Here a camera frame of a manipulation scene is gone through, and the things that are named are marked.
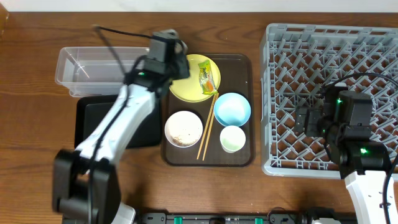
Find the green yellow snack wrapper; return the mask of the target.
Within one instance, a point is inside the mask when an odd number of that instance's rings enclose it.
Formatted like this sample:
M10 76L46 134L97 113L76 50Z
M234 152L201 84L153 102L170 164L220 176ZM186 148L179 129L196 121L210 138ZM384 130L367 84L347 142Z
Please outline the green yellow snack wrapper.
M199 82L204 95L214 95L217 93L214 83L211 64L209 60L205 60L198 64L199 68Z

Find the white bowl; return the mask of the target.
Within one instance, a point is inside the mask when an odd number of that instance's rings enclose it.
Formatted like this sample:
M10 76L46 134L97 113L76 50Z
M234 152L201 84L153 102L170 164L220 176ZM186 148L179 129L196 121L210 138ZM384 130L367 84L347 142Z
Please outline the white bowl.
M164 127L165 137L173 146L186 148L196 144L203 134L201 119L191 111L172 114Z

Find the white cup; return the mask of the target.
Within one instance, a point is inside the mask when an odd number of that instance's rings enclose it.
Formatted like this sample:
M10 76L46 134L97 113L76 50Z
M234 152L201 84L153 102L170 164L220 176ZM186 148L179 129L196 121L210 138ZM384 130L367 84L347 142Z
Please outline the white cup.
M227 126L220 133L220 143L227 153L241 150L246 143L246 135L238 126Z

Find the rice grains food waste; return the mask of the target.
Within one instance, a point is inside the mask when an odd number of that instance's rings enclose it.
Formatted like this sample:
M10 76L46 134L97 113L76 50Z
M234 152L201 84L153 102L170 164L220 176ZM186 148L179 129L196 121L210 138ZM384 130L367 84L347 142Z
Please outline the rice grains food waste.
M195 144L201 136L201 129L196 126L171 126L169 131L172 142L181 147Z

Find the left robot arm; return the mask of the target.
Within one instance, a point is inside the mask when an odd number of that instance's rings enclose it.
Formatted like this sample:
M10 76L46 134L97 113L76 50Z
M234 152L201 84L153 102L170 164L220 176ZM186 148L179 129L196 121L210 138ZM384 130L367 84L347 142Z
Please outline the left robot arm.
M190 76L187 50L140 56L97 128L74 151L60 150L53 163L52 209L82 223L133 223L136 211L122 203L116 169L141 123L174 80Z

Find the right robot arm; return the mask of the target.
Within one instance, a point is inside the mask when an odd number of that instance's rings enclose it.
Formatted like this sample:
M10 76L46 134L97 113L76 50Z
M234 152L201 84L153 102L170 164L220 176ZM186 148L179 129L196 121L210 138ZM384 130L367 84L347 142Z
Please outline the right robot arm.
M372 106L337 102L329 114L298 107L295 129L322 137L353 201L358 223L397 223L391 178L395 164L386 146L370 139Z

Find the grey dishwasher rack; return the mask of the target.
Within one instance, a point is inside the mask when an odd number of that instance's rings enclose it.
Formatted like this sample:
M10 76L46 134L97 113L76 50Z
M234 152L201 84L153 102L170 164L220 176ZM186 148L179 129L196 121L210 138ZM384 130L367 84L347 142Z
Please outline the grey dishwasher rack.
M322 138L294 132L298 106L323 105L321 87L342 79L373 100L371 139L397 155L397 29L270 24L260 44L261 168L270 176L337 179Z

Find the yellow plate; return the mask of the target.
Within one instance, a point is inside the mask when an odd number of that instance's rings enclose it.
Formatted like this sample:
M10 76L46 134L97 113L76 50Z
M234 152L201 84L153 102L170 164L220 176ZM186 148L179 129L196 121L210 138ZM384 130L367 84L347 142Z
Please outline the yellow plate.
M189 103L198 103L201 101L205 101L209 99L211 95L203 94L199 82L200 71L198 64L207 60L209 61L216 89L218 89L221 83L220 70L217 64L212 59L204 55L190 54L187 55L187 60L190 66L190 77L182 80L174 80L172 82L172 85L170 86L170 91L178 99Z

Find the wooden chopstick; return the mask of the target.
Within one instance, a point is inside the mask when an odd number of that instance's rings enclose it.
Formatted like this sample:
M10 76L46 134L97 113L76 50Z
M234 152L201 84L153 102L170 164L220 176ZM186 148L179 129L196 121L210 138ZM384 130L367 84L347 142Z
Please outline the wooden chopstick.
M201 149L202 149L203 143L205 141L205 136L207 134L209 123L210 123L211 116L212 116L212 113L213 113L213 107L214 107L214 104L215 104L215 101L216 101L217 97L218 97L218 93L213 95L213 99L212 99L212 102L211 102L210 110L209 110L208 117L207 117L206 124L205 124L205 129L203 131L203 134L202 134L202 137L201 137L201 141L200 141L200 146L199 146L199 150L198 150L198 154L197 154L197 160L199 160L199 157L200 157L200 154L201 154Z
M203 157L202 157L202 160L203 160L203 161L205 160L206 153L207 153L207 148L208 148L208 143L209 143L209 141L210 141L211 130L212 130L212 127L213 127L213 121L214 121L214 117L215 117L215 116L214 116L214 107L215 107L215 103L216 103L218 97L219 97L219 93L217 93L217 94L214 96L214 99L213 99L213 102L212 102L212 105L211 105L210 119L209 119L208 129L207 129L207 133L206 133L205 148L204 148L204 153L203 153Z

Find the left wooden chopstick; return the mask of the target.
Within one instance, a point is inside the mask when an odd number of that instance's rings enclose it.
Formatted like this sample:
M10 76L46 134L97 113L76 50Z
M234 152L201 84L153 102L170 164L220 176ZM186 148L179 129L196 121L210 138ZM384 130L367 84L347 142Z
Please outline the left wooden chopstick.
M202 134L202 137L201 137L201 141L200 141L200 146L199 146L199 150L198 150L198 154L197 154L197 160L199 160L199 157L200 157L200 154L201 154L201 149L202 149L203 143L205 141L205 136L207 134L209 123L210 123L211 116L212 116L212 113L213 113L213 107L214 107L214 104L215 104L215 101L216 101L217 97L218 97L218 93L213 95L213 99L212 99L212 102L211 102L210 110L209 110L208 117L207 117L206 124L205 124L205 129L203 131L203 134Z

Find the light blue bowl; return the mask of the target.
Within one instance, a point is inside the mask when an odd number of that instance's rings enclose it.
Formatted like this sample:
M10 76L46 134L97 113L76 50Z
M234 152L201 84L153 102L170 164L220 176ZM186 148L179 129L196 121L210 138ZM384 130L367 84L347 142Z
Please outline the light blue bowl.
M238 93L225 93L215 102L214 114L222 126L243 126L251 116L249 101Z

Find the clear plastic bin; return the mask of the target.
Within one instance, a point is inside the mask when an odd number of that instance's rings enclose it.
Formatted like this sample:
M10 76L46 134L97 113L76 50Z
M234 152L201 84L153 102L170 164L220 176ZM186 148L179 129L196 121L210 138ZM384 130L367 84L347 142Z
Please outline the clear plastic bin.
M64 47L60 50L55 83L73 97L118 95L124 75L107 47Z

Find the brown serving tray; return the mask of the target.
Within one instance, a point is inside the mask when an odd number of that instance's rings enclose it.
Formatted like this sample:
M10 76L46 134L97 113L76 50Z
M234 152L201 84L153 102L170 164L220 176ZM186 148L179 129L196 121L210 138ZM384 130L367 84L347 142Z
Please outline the brown serving tray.
M250 60L190 54L190 78L167 98L162 157L172 166L243 167L254 157Z

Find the black plastic bin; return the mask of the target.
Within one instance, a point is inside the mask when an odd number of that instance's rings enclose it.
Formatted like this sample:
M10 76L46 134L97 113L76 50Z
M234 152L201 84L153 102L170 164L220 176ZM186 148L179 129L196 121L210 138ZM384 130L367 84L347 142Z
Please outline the black plastic bin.
M116 101L116 95L88 96L76 104L74 148L83 142L100 124ZM162 111L159 100L153 112L141 123L127 149L159 145L162 139Z

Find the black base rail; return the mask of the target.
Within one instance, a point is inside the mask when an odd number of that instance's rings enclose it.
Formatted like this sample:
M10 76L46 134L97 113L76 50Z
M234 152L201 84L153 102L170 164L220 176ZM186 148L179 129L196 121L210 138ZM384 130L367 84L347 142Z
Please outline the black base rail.
M298 223L294 214L272 213L270 215L187 215L146 213L138 218L137 224L285 224Z

